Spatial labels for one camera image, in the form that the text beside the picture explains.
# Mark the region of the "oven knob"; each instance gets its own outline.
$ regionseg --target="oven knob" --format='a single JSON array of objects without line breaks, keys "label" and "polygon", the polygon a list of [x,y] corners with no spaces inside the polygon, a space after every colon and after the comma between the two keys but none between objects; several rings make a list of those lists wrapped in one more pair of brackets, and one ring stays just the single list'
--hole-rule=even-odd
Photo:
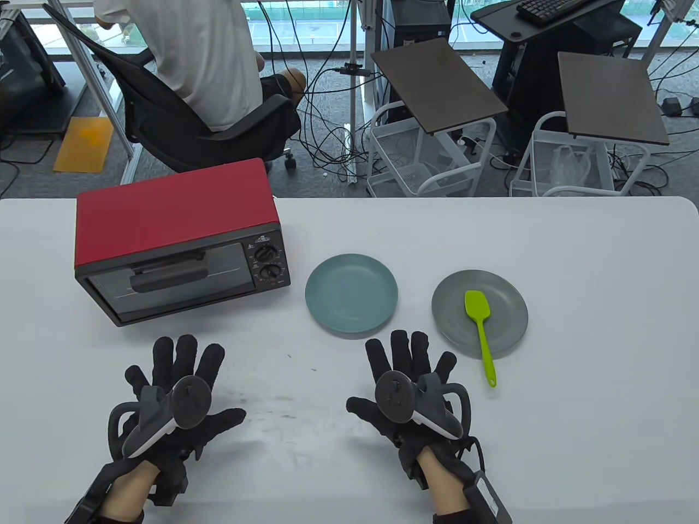
[{"label": "oven knob", "polygon": [[277,256],[277,248],[274,246],[262,246],[257,251],[255,251],[255,259],[260,262],[269,262],[275,256]]},{"label": "oven knob", "polygon": [[276,264],[269,264],[260,270],[260,277],[267,280],[274,280],[282,274],[282,269]]}]

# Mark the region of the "spatula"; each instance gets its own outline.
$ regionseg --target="spatula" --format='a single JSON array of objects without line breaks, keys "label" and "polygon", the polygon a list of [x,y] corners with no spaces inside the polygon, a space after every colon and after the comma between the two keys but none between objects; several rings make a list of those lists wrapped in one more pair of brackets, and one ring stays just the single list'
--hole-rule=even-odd
[{"label": "spatula", "polygon": [[481,341],[481,354],[483,355],[483,366],[485,367],[485,376],[488,379],[490,387],[494,388],[498,385],[498,378],[495,374],[495,364],[493,364],[493,356],[490,354],[488,339],[485,336],[485,327],[483,323],[490,316],[490,305],[488,299],[482,291],[466,291],[464,297],[466,302],[466,314],[478,326],[478,337]]}]

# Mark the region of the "wrist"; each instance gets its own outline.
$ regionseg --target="wrist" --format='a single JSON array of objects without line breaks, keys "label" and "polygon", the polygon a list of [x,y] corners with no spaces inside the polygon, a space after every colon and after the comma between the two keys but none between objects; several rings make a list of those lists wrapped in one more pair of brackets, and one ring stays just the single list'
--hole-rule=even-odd
[{"label": "wrist", "polygon": [[437,460],[429,446],[417,456],[417,462],[432,493],[437,515],[449,515],[469,509],[463,494],[463,482]]},{"label": "wrist", "polygon": [[120,522],[138,520],[158,473],[157,467],[144,460],[132,472],[116,479],[99,514]]}]

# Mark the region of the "white t-shirt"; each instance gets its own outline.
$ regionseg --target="white t-shirt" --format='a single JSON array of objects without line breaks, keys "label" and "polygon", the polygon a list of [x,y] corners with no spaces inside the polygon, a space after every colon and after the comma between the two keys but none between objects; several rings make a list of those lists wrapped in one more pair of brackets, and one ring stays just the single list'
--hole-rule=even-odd
[{"label": "white t-shirt", "polygon": [[134,22],[158,76],[213,130],[262,104],[262,86],[240,0],[94,0],[104,22]]}]

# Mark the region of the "hand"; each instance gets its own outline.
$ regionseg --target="hand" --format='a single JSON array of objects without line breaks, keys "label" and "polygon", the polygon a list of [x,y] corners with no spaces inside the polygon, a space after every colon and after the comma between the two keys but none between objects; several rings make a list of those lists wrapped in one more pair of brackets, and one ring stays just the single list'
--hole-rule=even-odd
[{"label": "hand", "polygon": [[102,28],[102,29],[112,29],[114,24],[105,22],[104,20],[100,20],[98,17],[95,17],[95,22]]},{"label": "hand", "polygon": [[[192,335],[183,335],[177,341],[176,358],[173,363],[173,341],[168,337],[161,337],[153,346],[153,386],[163,388],[169,392],[172,387],[183,377],[195,374],[194,362],[196,360],[196,338]],[[218,375],[225,356],[225,350],[218,344],[211,344],[204,350],[196,375],[206,381],[211,389]],[[148,386],[148,380],[143,371],[133,365],[125,372],[127,382],[131,384],[136,398],[140,398],[141,390]],[[183,468],[182,462],[186,460],[192,451],[199,460],[203,447],[211,442],[217,435],[237,426],[245,419],[243,409],[226,409],[216,415],[208,415],[195,428],[183,430],[175,429],[171,434],[165,435],[148,449],[139,458],[147,460],[160,471]],[[110,452],[114,460],[122,457],[122,444],[126,436],[136,427],[138,417],[133,415],[124,423],[122,435],[117,442],[110,443]]]},{"label": "hand", "polygon": [[[427,335],[420,331],[412,334],[410,348],[408,348],[408,334],[403,330],[391,333],[391,352],[396,371],[407,375],[413,382],[423,374],[431,372],[430,361],[427,355],[429,342]],[[368,340],[366,343],[366,355],[369,359],[371,372],[376,382],[391,366],[386,357],[386,352],[377,339]],[[443,384],[447,383],[449,374],[456,365],[456,356],[445,351],[437,362],[435,372]],[[398,457],[403,469],[410,479],[417,480],[422,489],[427,489],[428,484],[424,472],[418,463],[418,456],[428,446],[442,466],[465,485],[473,484],[475,475],[463,462],[461,454],[464,449],[470,449],[474,442],[472,437],[464,435],[458,441],[448,440],[424,425],[418,425],[413,421],[405,424],[391,422],[380,411],[379,407],[365,398],[351,397],[347,399],[347,411],[354,413],[360,419],[373,425],[381,435],[398,448]]]}]

